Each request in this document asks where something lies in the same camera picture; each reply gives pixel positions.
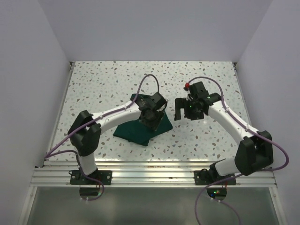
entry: white wall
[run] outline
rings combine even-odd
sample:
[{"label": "white wall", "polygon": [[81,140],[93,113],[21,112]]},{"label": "white wall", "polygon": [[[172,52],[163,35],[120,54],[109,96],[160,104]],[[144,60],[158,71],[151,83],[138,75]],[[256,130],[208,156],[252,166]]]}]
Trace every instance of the white wall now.
[{"label": "white wall", "polygon": [[17,224],[68,69],[37,0],[0,1],[0,224]]},{"label": "white wall", "polygon": [[231,60],[271,0],[39,0],[71,60]]},{"label": "white wall", "polygon": [[[290,225],[299,224],[300,1],[273,0],[238,62],[238,76],[252,123],[270,131],[290,156],[275,172]],[[284,162],[275,150],[275,165]]]}]

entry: cable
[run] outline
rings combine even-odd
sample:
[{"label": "cable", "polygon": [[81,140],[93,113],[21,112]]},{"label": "cable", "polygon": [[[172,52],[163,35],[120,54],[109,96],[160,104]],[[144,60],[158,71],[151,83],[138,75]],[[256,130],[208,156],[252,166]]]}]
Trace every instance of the cable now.
[{"label": "cable", "polygon": [[[148,76],[154,77],[154,79],[155,79],[155,81],[156,81],[156,83],[157,83],[157,91],[159,92],[159,83],[158,83],[157,78],[156,78],[153,74],[148,74],[148,75],[144,76],[143,79],[141,80],[140,85],[139,85],[139,87],[138,87],[138,89],[137,89],[137,92],[136,92],[136,95],[135,95],[134,99],[132,100],[132,102],[131,102],[127,107],[132,106],[133,103],[136,101],[136,99],[137,99],[137,97],[138,97],[138,94],[139,94],[139,92],[140,92],[140,89],[141,89],[141,87],[142,87],[142,84],[143,84],[144,80],[146,79],[146,77],[148,77]],[[90,125],[90,124],[92,124],[92,123],[98,121],[99,119],[101,119],[101,118],[103,118],[103,117],[105,117],[105,116],[108,116],[108,115],[110,115],[110,114],[113,114],[113,113],[117,113],[117,112],[126,110],[127,107],[123,107],[123,108],[120,108],[120,109],[116,109],[116,110],[109,111],[109,112],[107,112],[107,113],[104,113],[104,114],[102,115],[102,117],[97,117],[97,118],[95,118],[95,119],[93,119],[93,120],[91,120],[91,121],[89,121],[89,122],[87,122],[87,123],[81,125],[81,126],[78,127],[77,129],[75,129],[74,131],[72,131],[70,134],[68,134],[63,140],[61,140],[57,145],[55,145],[55,146],[54,146],[49,152],[47,152],[46,155],[45,155],[45,159],[50,158],[50,157],[52,157],[52,156],[56,156],[56,155],[58,155],[58,154],[67,153],[67,152],[72,152],[72,153],[74,153],[74,154],[76,155],[76,160],[77,160],[77,163],[78,163],[78,165],[79,165],[79,171],[80,171],[81,175],[82,175],[83,177],[85,177],[86,179],[89,179],[89,180],[92,180],[92,181],[94,181],[94,182],[97,182],[99,185],[102,186],[102,192],[99,193],[97,197],[94,197],[94,198],[91,198],[91,199],[86,198],[86,199],[85,199],[86,201],[93,201],[93,200],[98,199],[100,196],[102,196],[102,194],[104,193],[104,185],[103,185],[103,183],[102,183],[101,181],[97,180],[97,179],[94,179],[94,178],[91,178],[91,177],[87,176],[87,175],[83,172],[83,170],[82,170],[82,168],[81,168],[81,165],[80,165],[79,158],[78,158],[78,153],[77,153],[76,151],[74,151],[74,150],[64,150],[64,151],[60,151],[60,152],[56,152],[56,153],[53,153],[53,152],[54,152],[55,150],[57,150],[57,149],[58,149],[58,148],[59,148],[66,140],[68,140],[71,136],[73,136],[77,131],[79,131],[79,130],[85,128],[86,126],[88,126],[88,125]]]},{"label": "cable", "polygon": [[[289,156],[287,155],[286,151],[285,151],[279,144],[277,144],[276,142],[274,142],[274,141],[272,141],[272,140],[270,140],[270,139],[268,139],[268,138],[265,138],[265,137],[259,135],[258,133],[256,133],[255,131],[253,131],[253,130],[251,130],[251,129],[248,129],[244,124],[242,124],[242,123],[241,123],[241,122],[240,122],[240,121],[239,121],[239,120],[238,120],[238,119],[237,119],[237,118],[236,118],[236,117],[235,117],[235,116],[227,109],[227,107],[226,107],[226,105],[225,105],[224,93],[223,93],[222,87],[221,87],[221,85],[220,85],[216,80],[214,80],[214,79],[212,79],[212,78],[210,78],[210,77],[206,77],[206,76],[198,76],[198,77],[194,77],[193,79],[191,79],[188,83],[190,84],[193,80],[195,80],[195,79],[201,79],[201,78],[207,79],[207,80],[210,80],[210,81],[213,81],[213,82],[219,87],[220,92],[221,92],[221,101],[222,101],[222,105],[223,105],[224,109],[227,111],[227,113],[230,115],[230,117],[231,117],[235,122],[237,122],[240,126],[242,126],[246,131],[250,132],[251,134],[257,136],[258,138],[263,139],[263,140],[266,141],[266,142],[269,142],[269,143],[275,145],[275,146],[276,146],[277,148],[279,148],[279,149],[282,151],[282,153],[284,154],[284,156],[285,156],[285,163],[284,163],[282,166],[279,166],[279,167],[276,167],[276,168],[270,168],[270,169],[262,169],[262,170],[260,170],[260,171],[276,171],[276,170],[281,170],[281,169],[285,168],[285,167],[289,164],[289,161],[290,161]],[[224,181],[232,180],[232,179],[235,179],[235,178],[240,177],[240,176],[242,176],[242,174],[239,174],[239,175],[234,176],[234,177],[230,177],[230,178],[218,180],[218,181],[216,181],[216,182],[214,182],[214,183],[211,183],[211,184],[205,186],[205,187],[200,191],[200,193],[197,195],[196,201],[195,201],[195,216],[196,216],[196,220],[197,220],[197,222],[198,222],[199,225],[201,225],[201,222],[200,222],[200,220],[199,220],[199,218],[198,218],[198,214],[197,214],[197,203],[198,203],[198,200],[199,200],[200,195],[201,195],[208,187],[210,187],[210,186],[212,186],[212,185],[216,185],[216,184],[219,184],[219,183],[224,182]],[[234,213],[238,216],[239,224],[241,225],[241,219],[240,219],[240,216],[238,215],[237,211],[236,211],[232,206],[230,206],[229,204],[227,204],[227,203],[225,203],[225,202],[223,202],[223,201],[221,201],[221,203],[225,204],[226,206],[228,206],[230,209],[232,209],[232,210],[234,211]]]},{"label": "cable", "polygon": [[[137,92],[136,92],[136,95],[134,97],[134,99],[132,100],[132,102],[127,106],[127,107],[124,107],[124,108],[120,108],[120,109],[115,109],[115,110],[112,110],[112,111],[109,111],[107,113],[104,113],[102,115],[102,118],[105,117],[105,116],[108,116],[110,114],[113,114],[113,113],[117,113],[117,112],[120,112],[120,111],[123,111],[123,110],[126,110],[126,108],[130,107],[133,105],[133,103],[136,101],[137,97],[138,97],[138,94],[140,92],[140,89],[141,89],[141,86],[142,86],[142,83],[144,82],[144,80],[146,79],[146,77],[148,76],[152,76],[154,77],[154,79],[156,80],[156,83],[157,83],[157,91],[159,92],[159,83],[158,83],[158,80],[157,78],[153,75],[153,74],[147,74],[146,76],[143,77],[143,79],[141,80],[141,83],[137,89]],[[97,117],[83,125],[81,125],[80,127],[78,127],[77,129],[75,129],[74,131],[72,131],[70,134],[68,134],[64,139],[61,140],[61,142],[59,142],[57,145],[55,145],[50,151],[48,151],[48,153],[46,153],[45,155],[45,158],[48,158],[49,155],[51,155],[55,150],[57,150],[67,139],[69,139],[71,136],[73,136],[77,131],[85,128],[86,126],[98,121],[99,119],[101,119],[101,117]]]},{"label": "cable", "polygon": [[225,182],[225,190],[227,190],[227,181]]},{"label": "cable", "polygon": [[279,145],[277,144],[276,142],[268,139],[268,138],[265,138],[261,135],[259,135],[258,133],[256,133],[255,131],[251,130],[251,129],[248,129],[244,124],[242,124],[229,110],[227,110],[227,107],[225,105],[225,101],[224,101],[224,93],[223,93],[223,90],[222,90],[222,87],[221,85],[215,81],[214,79],[210,78],[210,77],[206,77],[206,76],[198,76],[198,77],[194,77],[193,79],[191,79],[188,83],[191,83],[193,80],[195,79],[199,79],[199,78],[203,78],[203,79],[208,79],[210,81],[213,81],[220,89],[220,92],[221,92],[221,101],[222,101],[222,105],[224,107],[224,109],[228,112],[228,114],[230,115],[230,117],[235,121],[237,122],[240,126],[242,126],[246,131],[250,132],[251,134],[257,136],[258,138],[260,139],[263,139],[264,141],[266,142],[269,142],[273,145],[275,145],[277,148],[279,148],[279,150],[282,151],[282,153],[285,155],[285,163],[282,165],[282,166],[279,166],[279,167],[276,167],[276,168],[270,168],[270,169],[263,169],[263,170],[260,170],[260,171],[276,171],[276,170],[281,170],[283,168],[285,168],[288,164],[289,164],[289,156],[287,155],[286,151]]},{"label": "cable", "polygon": [[[235,179],[235,178],[237,178],[237,177],[240,177],[240,176],[242,176],[242,174],[239,174],[239,175],[236,175],[236,176],[233,176],[233,177],[227,177],[227,178],[225,178],[225,179],[218,180],[218,181],[213,182],[213,183],[211,183],[211,184],[209,184],[209,185],[206,185],[204,188],[201,189],[201,191],[199,192],[199,194],[198,194],[197,197],[196,197],[196,200],[195,200],[195,206],[194,206],[194,213],[195,213],[196,220],[197,220],[197,222],[198,222],[199,225],[201,225],[201,222],[200,222],[200,219],[199,219],[198,214],[197,214],[197,205],[198,205],[197,203],[198,203],[198,200],[199,200],[201,194],[202,194],[207,188],[209,188],[210,186],[213,186],[213,185],[216,185],[216,184],[219,184],[219,183],[228,181],[228,180],[233,180],[233,179]],[[217,201],[217,202],[220,202],[220,203],[222,203],[222,204],[228,206],[230,209],[232,209],[232,210],[234,211],[234,213],[237,215],[238,219],[239,219],[239,225],[242,224],[238,212],[237,212],[231,205],[229,205],[228,203],[225,203],[225,202],[223,202],[223,201],[218,201],[217,199],[214,199],[214,200]]]},{"label": "cable", "polygon": [[92,181],[97,182],[97,183],[99,184],[99,187],[102,186],[102,191],[99,192],[98,195],[97,195],[96,197],[94,197],[94,198],[85,198],[85,199],[82,198],[82,199],[84,199],[84,200],[86,200],[86,201],[94,201],[94,200],[100,198],[100,197],[103,195],[103,193],[104,193],[104,185],[103,185],[103,183],[102,183],[101,181],[97,180],[97,179],[94,179],[94,178],[91,178],[91,177],[87,176],[87,175],[83,172],[83,170],[82,170],[82,168],[81,168],[81,165],[80,165],[79,158],[78,158],[78,153],[77,153],[75,150],[64,150],[64,151],[55,152],[55,153],[49,155],[48,157],[45,157],[45,159],[46,159],[46,158],[50,158],[50,157],[52,157],[52,156],[59,155],[59,154],[67,153],[67,152],[71,152],[71,153],[74,153],[74,154],[76,155],[76,161],[77,161],[77,163],[78,163],[78,165],[79,165],[79,171],[80,171],[80,173],[81,173],[81,175],[82,175],[83,177],[85,177],[86,179],[89,179],[89,180],[92,180]]}]

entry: speckled floor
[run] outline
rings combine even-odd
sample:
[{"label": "speckled floor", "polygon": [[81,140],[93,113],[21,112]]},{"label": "speckled floor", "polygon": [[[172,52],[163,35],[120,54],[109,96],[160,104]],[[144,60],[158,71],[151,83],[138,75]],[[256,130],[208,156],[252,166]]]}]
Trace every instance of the speckled floor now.
[{"label": "speckled floor", "polygon": [[[95,158],[111,161],[217,161],[235,155],[237,145],[231,136],[213,119],[174,121],[175,98],[186,96],[184,84],[195,76],[216,79],[224,89],[228,105],[248,122],[246,109],[231,62],[198,61],[89,61],[76,62],[66,100],[62,109],[54,144],[61,141],[78,113],[91,113],[114,108],[129,100],[145,74],[154,74],[161,94],[169,99],[166,113],[173,130],[150,140],[148,147],[113,137],[115,128],[100,137]],[[209,93],[219,92],[217,86],[203,80]],[[152,94],[157,87],[147,78],[141,93]],[[73,149],[67,141],[59,150]],[[50,160],[75,160],[61,154]]]}]

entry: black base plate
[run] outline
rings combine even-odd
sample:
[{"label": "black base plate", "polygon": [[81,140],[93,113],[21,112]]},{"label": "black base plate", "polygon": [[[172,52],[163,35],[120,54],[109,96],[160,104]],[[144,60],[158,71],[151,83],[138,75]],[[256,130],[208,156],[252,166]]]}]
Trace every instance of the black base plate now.
[{"label": "black base plate", "polygon": [[98,194],[99,194],[99,188],[94,188],[94,187],[79,188],[80,196],[97,196]]},{"label": "black base plate", "polygon": [[[83,177],[79,170],[69,171],[71,175],[70,184],[71,185],[96,185],[95,181],[86,179]],[[92,173],[91,178],[100,180],[104,185],[110,185],[112,182],[112,171],[111,170],[96,170]]]},{"label": "black base plate", "polygon": [[[207,180],[200,179],[200,175],[199,175],[200,172],[201,172],[201,170],[194,171],[195,184],[196,185],[208,185],[208,184],[211,184],[211,182],[209,182]],[[229,174],[227,176],[224,176],[224,177],[222,177],[222,179],[228,178],[228,177],[232,177],[232,176],[234,176],[234,174]],[[235,179],[229,180],[227,182],[227,185],[236,185],[236,180]]]}]

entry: glass panel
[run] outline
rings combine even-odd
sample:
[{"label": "glass panel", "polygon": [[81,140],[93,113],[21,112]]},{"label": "glass panel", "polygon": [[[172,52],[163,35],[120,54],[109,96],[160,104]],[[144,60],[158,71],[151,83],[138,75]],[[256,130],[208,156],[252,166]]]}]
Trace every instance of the glass panel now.
[{"label": "glass panel", "polygon": [[[196,225],[199,188],[106,188],[93,202],[80,200],[77,187],[39,187],[29,225]],[[268,188],[230,188],[225,201],[243,225],[278,225]],[[238,224],[234,212],[204,193],[198,202],[204,225]]]}]

